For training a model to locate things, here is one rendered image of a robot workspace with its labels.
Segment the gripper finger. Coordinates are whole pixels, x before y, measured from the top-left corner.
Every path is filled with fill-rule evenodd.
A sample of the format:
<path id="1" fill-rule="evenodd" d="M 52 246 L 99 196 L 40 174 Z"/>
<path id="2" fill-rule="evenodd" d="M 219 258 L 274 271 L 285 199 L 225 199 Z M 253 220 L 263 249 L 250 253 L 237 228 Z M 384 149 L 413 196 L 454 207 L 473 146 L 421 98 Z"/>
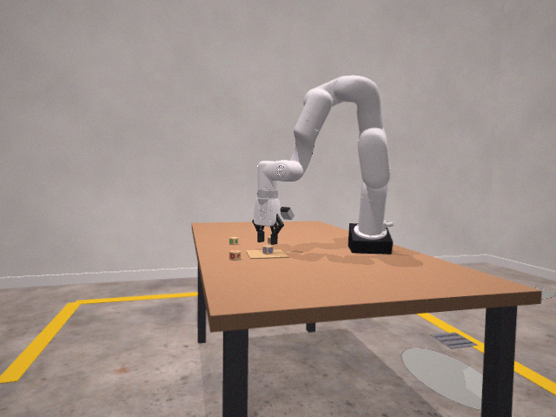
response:
<path id="1" fill-rule="evenodd" d="M 272 234 L 270 235 L 271 245 L 275 245 L 278 243 L 278 234 L 282 229 L 282 227 L 284 226 L 284 223 L 282 222 L 281 218 L 277 214 L 276 214 L 276 221 L 278 222 L 279 225 L 277 226 L 277 222 L 276 222 L 275 225 L 270 227 L 272 231 Z"/>
<path id="2" fill-rule="evenodd" d="M 254 219 L 252 221 L 252 223 L 254 224 Z M 255 225 L 256 228 L 256 232 L 257 232 L 257 242 L 264 242 L 264 227 L 265 226 L 261 226 L 261 225 Z"/>

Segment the tan flat mat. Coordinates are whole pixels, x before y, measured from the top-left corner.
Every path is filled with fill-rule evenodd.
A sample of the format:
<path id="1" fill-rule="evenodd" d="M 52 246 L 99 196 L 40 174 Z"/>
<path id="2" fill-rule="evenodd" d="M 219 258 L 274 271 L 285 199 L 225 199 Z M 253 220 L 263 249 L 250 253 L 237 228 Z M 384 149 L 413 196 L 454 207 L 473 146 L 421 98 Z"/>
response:
<path id="1" fill-rule="evenodd" d="M 281 249 L 274 249 L 271 255 L 265 255 L 262 250 L 246 250 L 250 259 L 289 258 Z"/>

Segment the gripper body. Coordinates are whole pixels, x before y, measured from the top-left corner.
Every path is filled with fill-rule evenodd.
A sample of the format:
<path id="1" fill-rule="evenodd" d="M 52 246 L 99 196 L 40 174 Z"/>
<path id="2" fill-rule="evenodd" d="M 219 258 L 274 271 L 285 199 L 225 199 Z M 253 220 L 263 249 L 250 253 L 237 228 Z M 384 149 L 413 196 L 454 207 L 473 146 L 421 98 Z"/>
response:
<path id="1" fill-rule="evenodd" d="M 258 198 L 255 200 L 254 224 L 267 227 L 275 225 L 277 222 L 276 214 L 281 218 L 279 199 Z M 277 222 L 277 226 L 278 225 Z"/>

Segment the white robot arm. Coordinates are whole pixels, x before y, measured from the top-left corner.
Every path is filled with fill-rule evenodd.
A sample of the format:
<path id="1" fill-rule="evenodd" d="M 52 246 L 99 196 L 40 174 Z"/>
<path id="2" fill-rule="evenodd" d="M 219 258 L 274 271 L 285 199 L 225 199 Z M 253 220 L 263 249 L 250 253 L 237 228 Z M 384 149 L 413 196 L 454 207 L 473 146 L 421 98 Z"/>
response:
<path id="1" fill-rule="evenodd" d="M 381 94 L 376 84 L 366 77 L 343 77 L 311 89 L 305 95 L 304 108 L 294 128 L 294 153 L 290 161 L 258 163 L 257 195 L 259 198 L 278 198 L 278 181 L 295 182 L 301 179 L 331 107 L 343 100 L 356 103 L 362 185 L 360 227 L 358 228 L 359 224 L 356 225 L 354 232 L 361 238 L 378 240 L 387 235 L 387 227 L 394 225 L 393 222 L 384 221 L 390 164 Z M 339 98 L 343 100 L 340 101 Z"/>

